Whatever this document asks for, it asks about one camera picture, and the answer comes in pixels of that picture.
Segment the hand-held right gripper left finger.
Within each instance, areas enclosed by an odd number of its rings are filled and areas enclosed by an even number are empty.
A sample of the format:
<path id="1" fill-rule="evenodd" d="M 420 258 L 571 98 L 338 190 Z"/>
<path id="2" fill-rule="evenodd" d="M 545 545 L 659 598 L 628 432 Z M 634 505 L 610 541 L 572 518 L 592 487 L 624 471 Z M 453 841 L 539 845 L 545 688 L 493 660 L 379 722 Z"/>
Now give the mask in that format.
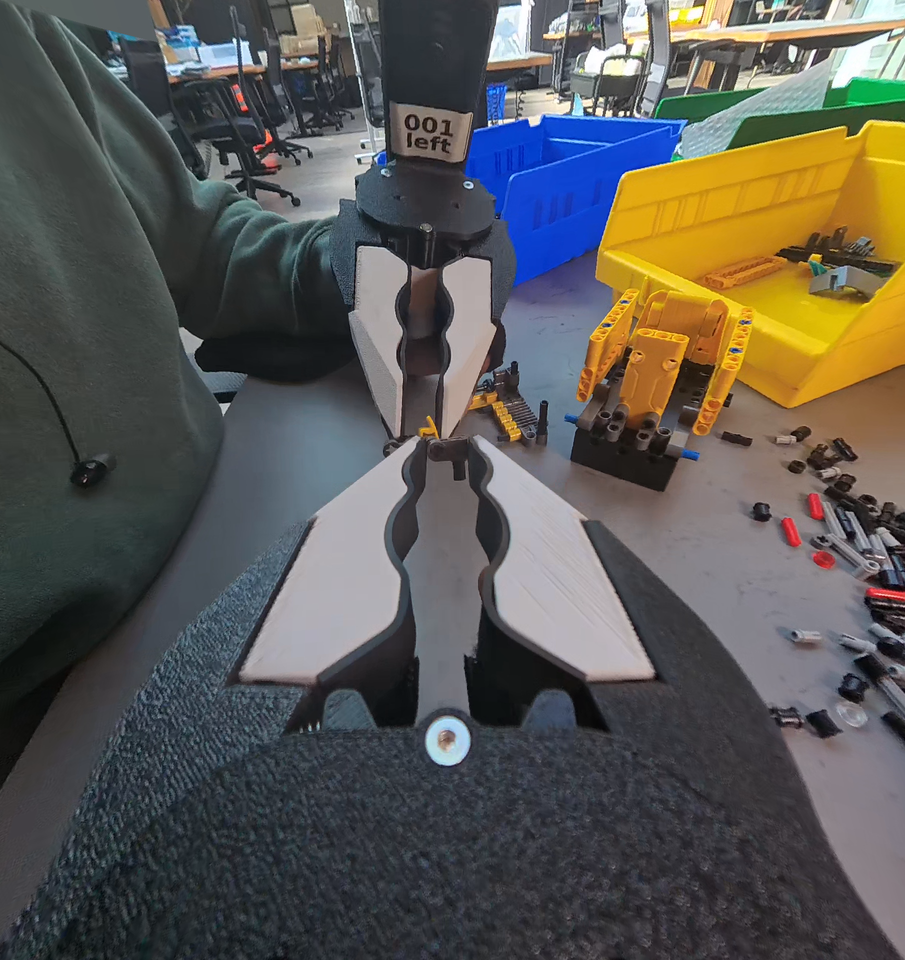
<path id="1" fill-rule="evenodd" d="M 245 686 L 302 690 L 293 721 L 355 690 L 374 721 L 414 721 L 419 661 L 405 560 L 428 443 L 411 438 L 318 510 L 240 664 Z"/>

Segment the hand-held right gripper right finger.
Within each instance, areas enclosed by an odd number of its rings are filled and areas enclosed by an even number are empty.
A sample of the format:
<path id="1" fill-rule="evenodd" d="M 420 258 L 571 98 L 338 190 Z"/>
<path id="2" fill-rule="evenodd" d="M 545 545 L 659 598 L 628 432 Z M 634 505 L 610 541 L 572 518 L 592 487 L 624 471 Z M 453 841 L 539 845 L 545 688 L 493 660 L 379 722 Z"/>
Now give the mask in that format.
<path id="1" fill-rule="evenodd" d="M 472 717 L 601 718 L 592 686 L 654 680 L 596 543 L 605 527 L 485 438 L 468 442 L 468 477 L 487 559 Z"/>

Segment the small yellow lego subassembly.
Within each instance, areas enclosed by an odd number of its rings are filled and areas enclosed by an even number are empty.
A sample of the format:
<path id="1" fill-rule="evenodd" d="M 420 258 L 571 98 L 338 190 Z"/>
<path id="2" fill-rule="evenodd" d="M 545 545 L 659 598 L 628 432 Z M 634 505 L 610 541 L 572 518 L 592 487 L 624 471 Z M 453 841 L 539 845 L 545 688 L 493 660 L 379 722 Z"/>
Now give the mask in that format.
<path id="1" fill-rule="evenodd" d="M 431 416 L 427 416 L 424 424 L 419 428 L 415 435 L 403 435 L 398 437 L 387 438 L 386 442 L 382 448 L 383 457 L 388 457 L 398 449 L 400 449 L 406 442 L 411 440 L 413 436 L 418 440 L 438 440 L 440 434 L 434 419 Z"/>

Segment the black lego connector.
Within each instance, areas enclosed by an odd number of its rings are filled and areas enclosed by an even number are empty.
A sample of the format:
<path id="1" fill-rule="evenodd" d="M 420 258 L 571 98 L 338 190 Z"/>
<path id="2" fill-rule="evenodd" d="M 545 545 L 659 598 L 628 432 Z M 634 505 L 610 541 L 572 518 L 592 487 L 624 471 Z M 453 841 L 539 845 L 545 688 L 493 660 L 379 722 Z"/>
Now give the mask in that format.
<path id="1" fill-rule="evenodd" d="M 427 438 L 425 443 L 426 456 L 430 462 L 451 464 L 455 482 L 467 479 L 471 449 L 469 437 Z"/>

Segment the yellow black lego model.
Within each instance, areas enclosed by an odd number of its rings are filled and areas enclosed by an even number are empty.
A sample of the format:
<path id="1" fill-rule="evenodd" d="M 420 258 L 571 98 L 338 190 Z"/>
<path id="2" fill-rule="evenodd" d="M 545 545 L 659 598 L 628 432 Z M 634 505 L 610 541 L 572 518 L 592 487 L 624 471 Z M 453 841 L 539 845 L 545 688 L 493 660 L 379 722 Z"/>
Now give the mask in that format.
<path id="1" fill-rule="evenodd" d="M 747 354 L 754 312 L 711 294 L 627 289 L 592 331 L 570 462 L 656 493 L 716 425 Z"/>

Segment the person's left forearm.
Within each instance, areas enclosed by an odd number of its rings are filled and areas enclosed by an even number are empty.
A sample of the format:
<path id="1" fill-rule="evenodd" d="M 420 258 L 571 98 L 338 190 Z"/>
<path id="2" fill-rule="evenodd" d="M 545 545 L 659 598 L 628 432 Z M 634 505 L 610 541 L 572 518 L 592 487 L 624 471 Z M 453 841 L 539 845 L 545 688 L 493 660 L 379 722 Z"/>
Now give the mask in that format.
<path id="1" fill-rule="evenodd" d="M 331 265 L 333 219 L 290 222 L 224 182 L 181 176 L 167 284 L 201 343 L 238 333 L 350 334 Z"/>

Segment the yellow lego subassembly with rack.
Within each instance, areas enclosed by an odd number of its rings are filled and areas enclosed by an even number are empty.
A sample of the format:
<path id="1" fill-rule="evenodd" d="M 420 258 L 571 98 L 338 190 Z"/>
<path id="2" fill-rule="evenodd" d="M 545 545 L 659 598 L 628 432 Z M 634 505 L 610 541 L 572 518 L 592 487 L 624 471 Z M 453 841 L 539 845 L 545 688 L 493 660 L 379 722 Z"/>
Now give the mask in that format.
<path id="1" fill-rule="evenodd" d="M 477 382 L 469 413 L 481 414 L 494 429 L 501 447 L 545 448 L 550 438 L 550 402 L 527 401 L 521 392 L 521 369 L 517 361 L 494 369 Z"/>

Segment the yellow lego beam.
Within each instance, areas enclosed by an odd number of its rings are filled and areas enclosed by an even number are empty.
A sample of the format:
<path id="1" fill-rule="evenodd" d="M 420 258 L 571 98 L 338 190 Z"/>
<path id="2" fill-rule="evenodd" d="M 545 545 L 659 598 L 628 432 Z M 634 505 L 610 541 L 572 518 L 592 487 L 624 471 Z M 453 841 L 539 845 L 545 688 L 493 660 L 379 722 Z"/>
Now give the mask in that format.
<path id="1" fill-rule="evenodd" d="M 787 263 L 788 260 L 781 256 L 750 257 L 710 270 L 700 283 L 712 291 L 726 292 L 774 275 L 784 269 Z"/>

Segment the black lego parts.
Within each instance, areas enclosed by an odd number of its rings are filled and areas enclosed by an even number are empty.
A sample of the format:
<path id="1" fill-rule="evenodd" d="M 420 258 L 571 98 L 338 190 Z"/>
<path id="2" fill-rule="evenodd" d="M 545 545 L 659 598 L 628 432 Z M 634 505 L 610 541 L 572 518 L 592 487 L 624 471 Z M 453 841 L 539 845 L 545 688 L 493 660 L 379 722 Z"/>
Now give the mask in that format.
<path id="1" fill-rule="evenodd" d="M 805 244 L 784 246 L 774 256 L 791 263 L 818 263 L 823 271 L 849 267 L 881 278 L 888 278 L 899 270 L 901 262 L 879 257 L 869 236 L 850 241 L 846 239 L 846 232 L 846 226 L 829 235 L 814 232 Z"/>

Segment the grey lego piece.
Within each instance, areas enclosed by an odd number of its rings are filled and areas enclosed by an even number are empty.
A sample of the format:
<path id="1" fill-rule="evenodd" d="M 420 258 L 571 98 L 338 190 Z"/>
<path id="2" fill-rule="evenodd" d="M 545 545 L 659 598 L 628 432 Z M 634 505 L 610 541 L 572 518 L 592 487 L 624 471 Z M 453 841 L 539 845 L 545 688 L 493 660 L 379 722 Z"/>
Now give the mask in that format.
<path id="1" fill-rule="evenodd" d="M 887 278 L 855 266 L 822 267 L 811 278 L 807 292 L 812 296 L 855 298 L 864 302 L 873 299 L 885 286 Z"/>

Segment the black office chair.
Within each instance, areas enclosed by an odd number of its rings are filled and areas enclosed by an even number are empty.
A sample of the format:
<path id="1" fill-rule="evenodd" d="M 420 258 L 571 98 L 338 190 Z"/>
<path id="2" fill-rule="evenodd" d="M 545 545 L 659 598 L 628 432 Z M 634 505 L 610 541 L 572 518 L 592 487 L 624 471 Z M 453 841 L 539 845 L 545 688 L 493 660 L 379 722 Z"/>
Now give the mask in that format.
<path id="1" fill-rule="evenodd" d="M 343 73 L 340 38 L 327 31 L 313 36 L 281 33 L 278 41 L 281 78 L 300 132 L 321 137 L 327 128 L 342 130 L 344 121 L 356 114 Z"/>
<path id="2" fill-rule="evenodd" d="M 158 120 L 177 148 L 195 149 L 195 141 L 209 145 L 222 165 L 234 158 L 235 169 L 226 174 L 236 189 L 251 200 L 260 191 L 289 200 L 293 207 L 301 199 L 273 181 L 262 179 L 266 167 L 259 162 L 256 148 L 266 143 L 266 128 L 251 107 L 242 111 L 232 88 L 224 79 L 200 78 L 170 81 L 167 65 L 157 41 L 118 40 L 126 67 L 127 86 Z"/>

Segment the large yellow storage bin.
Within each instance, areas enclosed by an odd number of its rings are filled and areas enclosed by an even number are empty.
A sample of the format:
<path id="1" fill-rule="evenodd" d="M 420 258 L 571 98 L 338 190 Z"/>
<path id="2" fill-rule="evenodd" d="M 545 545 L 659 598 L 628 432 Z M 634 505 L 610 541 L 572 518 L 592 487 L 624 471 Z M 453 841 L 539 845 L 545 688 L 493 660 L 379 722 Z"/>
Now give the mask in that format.
<path id="1" fill-rule="evenodd" d="M 751 309 L 738 378 L 794 408 L 905 365 L 905 123 L 871 121 L 854 136 L 820 130 L 624 174 L 596 262 L 615 294 L 708 295 L 701 280 L 845 227 L 899 264 L 867 301 L 810 294 L 807 266 L 727 292 Z"/>

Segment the person's green sweatshirt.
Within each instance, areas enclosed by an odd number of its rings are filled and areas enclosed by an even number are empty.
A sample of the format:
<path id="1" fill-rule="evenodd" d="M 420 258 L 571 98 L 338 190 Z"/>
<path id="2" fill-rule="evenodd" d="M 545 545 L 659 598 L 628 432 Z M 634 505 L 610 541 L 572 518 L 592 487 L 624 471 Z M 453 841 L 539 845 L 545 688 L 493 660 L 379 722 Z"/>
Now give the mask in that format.
<path id="1" fill-rule="evenodd" d="M 166 563 L 217 460 L 222 414 L 168 284 L 185 173 L 58 19 L 0 2 L 0 789 L 63 679 Z M 73 486 L 100 453 L 115 469 Z"/>

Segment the wooden office table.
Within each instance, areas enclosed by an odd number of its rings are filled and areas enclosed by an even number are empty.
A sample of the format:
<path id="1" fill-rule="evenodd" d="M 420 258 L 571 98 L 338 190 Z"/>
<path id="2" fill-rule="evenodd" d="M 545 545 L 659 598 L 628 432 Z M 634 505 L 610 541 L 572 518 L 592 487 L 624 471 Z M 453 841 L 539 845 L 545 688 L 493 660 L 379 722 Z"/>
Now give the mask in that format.
<path id="1" fill-rule="evenodd" d="M 685 95 L 731 91 L 741 73 L 752 71 L 775 46 L 796 49 L 807 69 L 835 50 L 887 35 L 898 39 L 904 33 L 905 14 L 845 20 L 793 18 L 720 27 L 681 20 L 670 24 L 670 75 L 686 64 Z"/>

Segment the green storage bin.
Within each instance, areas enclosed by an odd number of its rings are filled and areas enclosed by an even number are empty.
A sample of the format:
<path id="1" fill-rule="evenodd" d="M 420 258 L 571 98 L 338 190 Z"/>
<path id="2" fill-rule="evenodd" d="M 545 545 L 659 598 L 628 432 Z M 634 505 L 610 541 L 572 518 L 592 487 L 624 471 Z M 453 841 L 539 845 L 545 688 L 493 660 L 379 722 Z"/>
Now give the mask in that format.
<path id="1" fill-rule="evenodd" d="M 750 88 L 734 91 L 698 92 L 680 97 L 664 99 L 657 107 L 654 117 L 657 119 L 686 121 L 693 126 L 718 114 L 763 88 Z M 826 95 L 827 109 L 845 109 L 853 114 L 854 120 L 861 126 L 857 135 L 868 122 L 888 121 L 905 123 L 905 80 L 880 78 L 853 78 L 845 86 L 830 87 Z"/>

